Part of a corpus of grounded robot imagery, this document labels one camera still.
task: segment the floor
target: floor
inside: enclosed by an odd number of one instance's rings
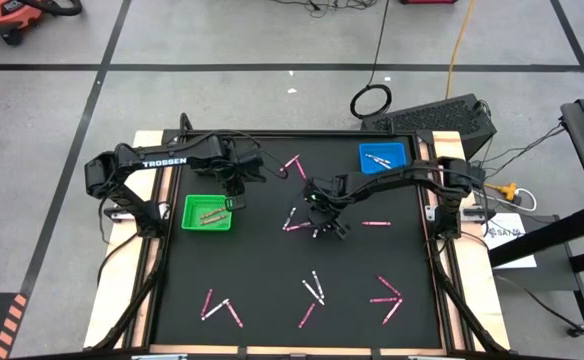
[[[384,6],[315,19],[268,0],[83,4],[17,48],[0,40],[0,292],[29,297],[13,357],[83,345],[105,253],[83,187],[88,159],[137,130],[177,127],[182,111],[198,129],[357,129],[348,105],[370,76]],[[375,82],[392,89],[392,110],[443,98],[467,6],[390,0]],[[584,0],[477,0],[457,63],[452,95],[474,93],[492,109],[490,154],[526,145],[556,124],[561,104],[584,98]],[[359,111],[379,101],[370,95]],[[567,135],[495,179],[510,181],[536,195],[538,214],[584,207]],[[499,294],[512,348],[584,359],[584,337],[568,338],[507,285]],[[580,321],[571,294],[540,296]]]

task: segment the wooden table frame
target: wooden table frame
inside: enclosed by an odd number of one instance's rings
[[[427,159],[434,156],[448,156],[464,159],[461,139],[457,132],[433,132],[433,146],[428,146],[425,142],[420,142],[419,150],[421,158]],[[133,146],[153,146],[159,145],[163,138],[163,131],[139,131],[136,133]],[[126,185],[136,192],[139,197],[149,200],[154,192],[154,198],[158,201],[167,201],[170,193],[170,181],[173,179],[173,169],[165,168],[160,170],[137,171],[126,181]],[[436,196],[427,192],[427,202],[430,205],[436,204]],[[471,194],[462,202],[462,206],[474,204],[474,196]],[[481,226],[474,223],[463,223],[461,230],[482,238]],[[110,245],[108,253],[121,242],[129,238],[130,234],[136,231],[133,221],[122,221],[113,225],[110,235]],[[143,239],[136,238],[126,247],[122,248],[114,255],[107,266],[103,269],[101,282],[97,289],[92,316],[85,338],[85,347],[98,343],[116,323],[123,310],[129,304],[135,281],[140,280],[143,271],[147,276],[152,269],[156,259],[158,239],[147,239],[145,251],[142,252]],[[455,280],[454,275],[462,286],[462,292],[467,305],[479,319],[481,324],[504,348],[509,348],[505,324],[501,313],[498,294],[492,276],[492,268],[489,262],[488,253],[485,247],[476,239],[463,235],[454,242],[453,250],[448,250],[441,254],[441,261],[448,276]],[[141,254],[146,256],[145,269],[139,269]],[[450,254],[456,254],[456,259],[451,259]],[[453,273],[451,263],[456,265],[458,272]],[[447,295],[447,314],[450,323],[452,344],[445,343],[443,327],[441,326],[442,349],[380,349],[382,356],[392,355],[445,355],[446,348],[457,350],[470,350],[475,347],[481,350],[477,341],[466,345],[469,334],[460,321],[459,313]],[[128,340],[128,346],[142,346],[147,335],[149,323],[148,315],[150,298],[152,293],[146,296],[141,305],[134,322],[132,336]],[[123,346],[122,338],[119,339],[117,347]],[[320,347],[247,347],[248,355],[342,355],[342,356],[370,356],[372,350],[369,348],[320,348]],[[150,344],[151,353],[188,353],[188,354],[238,354],[238,346],[201,346],[201,345],[153,345]]]

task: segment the plastic tray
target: plastic tray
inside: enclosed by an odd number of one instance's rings
[[[405,147],[402,143],[364,143],[359,145],[359,158],[361,159],[361,172],[364,174],[376,174],[385,170],[385,167],[376,163],[365,154],[378,156],[390,161],[388,166],[395,168],[404,166],[407,162],[405,159]]]
[[[193,231],[228,231],[232,227],[232,212],[222,211],[210,216],[225,215],[225,219],[207,225],[201,225],[205,219],[201,216],[214,210],[225,207],[225,195],[188,195],[185,197],[185,210],[181,228]]]

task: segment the wooden board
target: wooden board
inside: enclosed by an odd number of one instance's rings
[[[134,146],[152,146],[161,141],[161,131],[139,131],[135,137]],[[434,132],[435,152],[437,156],[458,157],[464,159],[461,139],[457,132]],[[166,171],[163,177],[160,200],[167,198],[169,173]],[[143,199],[149,199],[154,182],[154,170],[139,171],[133,174],[126,185],[133,189]],[[464,199],[462,206],[474,204],[473,195]],[[135,231],[134,223],[131,221],[115,224],[112,230],[108,252],[116,244],[126,240]],[[480,225],[463,224],[464,232],[482,238]],[[146,274],[154,262],[153,246],[151,245],[148,255]],[[486,249],[477,240],[464,236],[455,242],[459,271],[463,290],[468,306],[472,309],[481,324],[490,332],[494,339],[505,348],[509,348],[505,323],[501,313],[501,307],[494,285],[492,268]],[[115,255],[110,263],[105,267],[101,279],[101,284],[97,290],[92,318],[86,335],[85,345],[91,346],[100,341],[110,330],[112,325],[118,320],[121,312],[130,301],[136,267],[140,255],[141,241],[134,240],[121,253]],[[447,268],[447,259],[443,259],[443,265]],[[452,335],[457,349],[462,349],[462,334],[459,323],[459,315],[451,301],[448,301],[448,310],[452,321]],[[139,346],[145,333],[145,319],[148,311],[148,301],[144,302],[137,315],[135,323],[135,334],[133,346]],[[475,341],[475,346],[480,349],[480,345]],[[216,353],[216,354],[236,354],[236,346],[198,346],[198,345],[152,345],[152,352],[157,353]],[[370,355],[370,349],[344,349],[344,348],[273,348],[273,347],[248,347],[249,354],[339,354],[339,355]],[[382,349],[383,355],[442,355],[442,350],[437,349]]]

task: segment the blue bin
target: blue bin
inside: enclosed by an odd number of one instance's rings
[[[359,158],[361,159],[361,172],[364,174],[376,174],[385,170],[385,167],[378,164],[371,158],[365,156],[370,154],[388,160],[389,167],[395,168],[404,166],[407,162],[405,159],[405,147],[402,143],[365,143],[359,145]]]

